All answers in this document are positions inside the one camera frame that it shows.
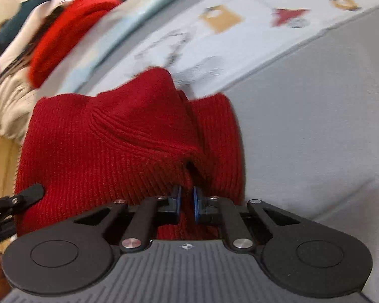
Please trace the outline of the grey printed bed sheet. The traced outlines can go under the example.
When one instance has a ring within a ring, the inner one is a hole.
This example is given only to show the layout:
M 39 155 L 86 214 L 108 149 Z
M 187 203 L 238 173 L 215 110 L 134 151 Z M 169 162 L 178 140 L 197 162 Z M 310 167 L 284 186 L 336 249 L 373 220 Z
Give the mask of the grey printed bed sheet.
M 175 0 L 65 94 L 97 96 L 152 68 L 189 100 L 229 99 L 240 204 L 358 238 L 373 258 L 363 292 L 379 302 L 379 0 Z

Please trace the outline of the dark red knit sweater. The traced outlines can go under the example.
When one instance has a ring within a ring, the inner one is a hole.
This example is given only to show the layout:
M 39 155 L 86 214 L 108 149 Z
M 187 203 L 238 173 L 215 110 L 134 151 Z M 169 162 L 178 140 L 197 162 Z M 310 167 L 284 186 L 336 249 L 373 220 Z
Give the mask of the dark red knit sweater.
M 212 238 L 212 230 L 194 224 L 192 190 L 243 201 L 238 123 L 226 96 L 189 100 L 162 68 L 97 96 L 42 98 L 24 138 L 15 189 L 36 183 L 45 194 L 17 217 L 19 235 L 117 199 L 138 205 L 180 187 L 180 224 L 161 227 L 158 238 Z

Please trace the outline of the bright red folded garment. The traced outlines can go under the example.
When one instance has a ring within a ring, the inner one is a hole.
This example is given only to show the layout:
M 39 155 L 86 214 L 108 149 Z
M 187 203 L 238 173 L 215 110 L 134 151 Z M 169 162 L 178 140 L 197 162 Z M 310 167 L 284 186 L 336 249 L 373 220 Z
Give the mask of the bright red folded garment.
M 73 0 L 56 18 L 33 51 L 29 81 L 40 88 L 86 33 L 121 0 Z

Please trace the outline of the wooden bed frame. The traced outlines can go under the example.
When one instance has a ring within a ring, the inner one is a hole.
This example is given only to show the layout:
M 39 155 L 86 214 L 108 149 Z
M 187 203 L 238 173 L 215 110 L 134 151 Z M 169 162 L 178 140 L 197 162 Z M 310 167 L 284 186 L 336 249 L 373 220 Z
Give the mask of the wooden bed frame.
M 0 198 L 14 193 L 20 145 L 0 136 Z

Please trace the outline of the beige folded blanket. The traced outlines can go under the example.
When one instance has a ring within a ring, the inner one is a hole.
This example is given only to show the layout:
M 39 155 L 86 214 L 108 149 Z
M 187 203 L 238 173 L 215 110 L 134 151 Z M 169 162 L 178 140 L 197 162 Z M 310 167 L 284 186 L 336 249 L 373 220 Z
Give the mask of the beige folded blanket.
M 6 77 L 0 84 L 0 136 L 24 141 L 37 92 L 28 79 L 29 68 Z

